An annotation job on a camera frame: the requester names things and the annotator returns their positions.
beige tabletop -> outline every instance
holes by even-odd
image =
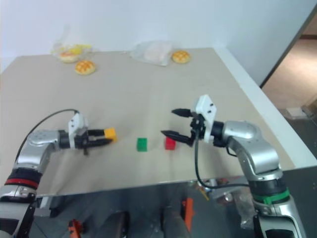
[[[115,127],[118,141],[82,151],[55,153],[43,175],[39,194],[72,194],[195,179],[194,150],[177,144],[164,149],[163,129],[190,135],[190,119],[170,113],[192,108],[202,94],[217,106],[216,119],[256,123],[277,150],[283,169],[294,165],[213,49],[189,50],[188,64],[167,67],[135,61],[120,52],[98,53],[97,71],[74,72],[74,64],[54,57],[19,57],[1,79],[1,183],[9,175],[16,151],[27,132],[48,114],[78,109],[89,127]],[[67,129],[71,113],[56,116],[40,128]],[[148,152],[137,152],[138,137],[148,139]],[[200,143],[199,168],[204,178],[241,175],[238,160],[225,149]]]

yellow block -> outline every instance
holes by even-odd
[[[106,139],[112,139],[113,142],[117,141],[117,135],[115,134],[114,127],[107,128],[104,130],[104,132],[105,132]]]

red cube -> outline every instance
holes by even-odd
[[[165,141],[165,150],[175,150],[176,141],[167,137]]]

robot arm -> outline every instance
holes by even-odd
[[[27,137],[10,176],[0,188],[0,237],[28,237],[36,190],[53,152],[67,148],[86,151],[112,141],[105,138],[104,130],[87,130],[87,122],[80,113],[75,114],[68,127],[69,133],[42,130]]]
[[[214,121],[216,108],[208,95],[201,96],[194,108],[175,109],[182,117],[193,117],[191,137],[175,131],[162,133],[176,141],[193,145],[196,138],[214,146],[231,149],[249,182],[257,216],[255,233],[261,238],[305,238],[305,231],[295,202],[283,179],[275,149],[263,139],[260,129],[248,122]]]

plastic bag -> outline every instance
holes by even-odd
[[[256,215],[252,195],[250,190],[247,188],[242,188],[233,193],[233,198],[241,216],[241,228],[246,230],[253,230],[253,217]]]
[[[92,47],[90,45],[75,44],[62,46],[61,44],[55,44],[52,55],[64,63],[74,63],[86,59],[91,52]]]
[[[141,62],[167,66],[172,52],[172,42],[150,41],[137,44],[131,52],[131,57]]]

